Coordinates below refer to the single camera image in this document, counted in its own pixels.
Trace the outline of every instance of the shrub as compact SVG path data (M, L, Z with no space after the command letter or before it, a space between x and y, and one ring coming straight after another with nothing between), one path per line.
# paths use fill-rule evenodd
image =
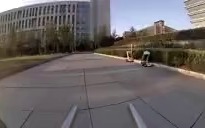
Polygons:
M137 49L134 58L141 59L145 50L150 51L150 61L163 63L169 66L185 66L193 71L205 72L205 51L184 49ZM125 49L99 49L98 53L126 57Z

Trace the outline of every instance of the concrete pavement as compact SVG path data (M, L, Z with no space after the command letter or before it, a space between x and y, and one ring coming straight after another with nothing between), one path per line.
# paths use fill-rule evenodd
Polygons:
M148 128L205 127L205 81L94 54L74 54L0 81L8 128L135 128L132 103Z

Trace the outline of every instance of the office building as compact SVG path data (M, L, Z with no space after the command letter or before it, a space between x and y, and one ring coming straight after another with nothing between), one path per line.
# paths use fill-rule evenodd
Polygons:
M205 27L205 0L185 0L184 3L194 27Z
M101 26L110 35L110 0L55 1L31 4L0 13L0 37L16 32L36 32L41 39L48 24L57 30L70 26L76 39L93 39Z

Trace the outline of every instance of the grass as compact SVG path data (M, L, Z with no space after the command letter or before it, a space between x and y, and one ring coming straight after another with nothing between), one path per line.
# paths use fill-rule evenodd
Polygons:
M60 55L37 55L13 58L0 58L0 79L42 64Z

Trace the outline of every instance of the hedge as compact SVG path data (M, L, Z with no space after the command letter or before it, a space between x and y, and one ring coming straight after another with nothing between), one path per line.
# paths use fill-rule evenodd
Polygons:
M134 58L140 59L143 51L151 53L150 61L173 67L186 67L192 71L205 73L205 51L185 49L137 49ZM98 49L98 53L126 57L126 49Z
M179 41L179 40L200 40L205 39L205 27L195 28L189 30L181 30L172 33L165 33L153 36L136 36L136 37L127 37L124 40L121 40L115 45L124 45L128 43L138 43L138 42L171 42L171 41Z

